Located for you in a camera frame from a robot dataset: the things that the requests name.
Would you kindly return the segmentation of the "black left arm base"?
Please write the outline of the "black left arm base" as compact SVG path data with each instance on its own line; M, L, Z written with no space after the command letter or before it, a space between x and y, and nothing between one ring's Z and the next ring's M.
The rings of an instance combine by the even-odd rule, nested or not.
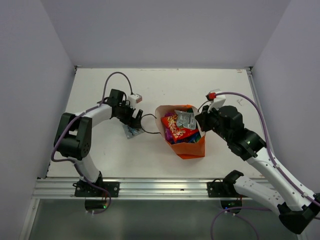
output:
M117 198L120 191L120 182L104 181L101 173L96 182L88 183L85 180L78 180L72 186L75 188L74 196L83 198Z

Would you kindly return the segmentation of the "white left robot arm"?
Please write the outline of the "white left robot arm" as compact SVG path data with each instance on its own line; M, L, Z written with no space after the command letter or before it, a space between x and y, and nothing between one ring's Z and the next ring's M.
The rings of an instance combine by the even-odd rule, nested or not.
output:
M95 197L101 195L104 190L103 177L90 156L92 129L112 118L130 128L140 129L143 111L136 110L136 105L142 100L140 94L127 96L121 90L112 89L109 96L103 96L87 110L63 113L55 135L51 161L72 163L87 192Z

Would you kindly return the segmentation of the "light blue snack packet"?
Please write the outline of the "light blue snack packet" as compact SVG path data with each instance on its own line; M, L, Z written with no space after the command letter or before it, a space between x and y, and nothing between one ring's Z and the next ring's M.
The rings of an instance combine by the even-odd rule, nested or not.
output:
M132 128L128 125L123 125L122 127L127 139L132 139L144 132L141 128Z

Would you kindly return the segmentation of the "purple snack bag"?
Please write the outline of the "purple snack bag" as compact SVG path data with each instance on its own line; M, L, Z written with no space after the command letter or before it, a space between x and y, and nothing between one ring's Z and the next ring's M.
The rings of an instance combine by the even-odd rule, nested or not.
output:
M164 130L164 136L165 136L165 140L169 143L172 143L173 142L173 135L172 135L172 132L169 128L165 127L165 130Z

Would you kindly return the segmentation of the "red snack packet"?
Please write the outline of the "red snack packet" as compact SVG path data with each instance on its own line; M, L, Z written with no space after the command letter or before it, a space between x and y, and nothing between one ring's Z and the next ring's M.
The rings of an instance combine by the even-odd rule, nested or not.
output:
M178 126L178 115L176 113L169 116L164 116L160 120L164 124L165 128L170 131L172 139L175 143L199 132L198 128L189 129L183 126Z

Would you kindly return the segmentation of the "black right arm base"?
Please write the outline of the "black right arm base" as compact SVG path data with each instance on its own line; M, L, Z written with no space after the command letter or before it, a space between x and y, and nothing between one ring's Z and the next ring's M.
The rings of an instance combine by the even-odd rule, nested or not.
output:
M206 183L207 195L209 198L238 198L246 197L236 191L234 185L244 174L240 171L233 170L224 178L215 178Z

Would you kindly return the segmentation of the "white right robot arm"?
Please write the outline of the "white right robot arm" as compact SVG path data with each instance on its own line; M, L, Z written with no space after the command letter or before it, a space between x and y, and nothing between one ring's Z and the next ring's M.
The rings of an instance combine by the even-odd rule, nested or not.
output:
M204 106L195 117L204 132L213 131L225 140L233 154L258 170L272 185L261 185L233 170L222 182L209 184L227 196L249 197L275 213L292 233L300 235L320 212L320 195L301 184L272 154L266 142L245 128L243 116L234 106L219 109Z

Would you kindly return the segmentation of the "silver grey snack packet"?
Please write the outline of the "silver grey snack packet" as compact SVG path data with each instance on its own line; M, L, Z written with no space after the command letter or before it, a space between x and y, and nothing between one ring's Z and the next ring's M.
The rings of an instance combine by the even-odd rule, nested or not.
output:
M182 111L175 110L175 114L177 115L176 125L180 128L186 128L189 130L195 130L197 128L197 121L195 118L195 114Z

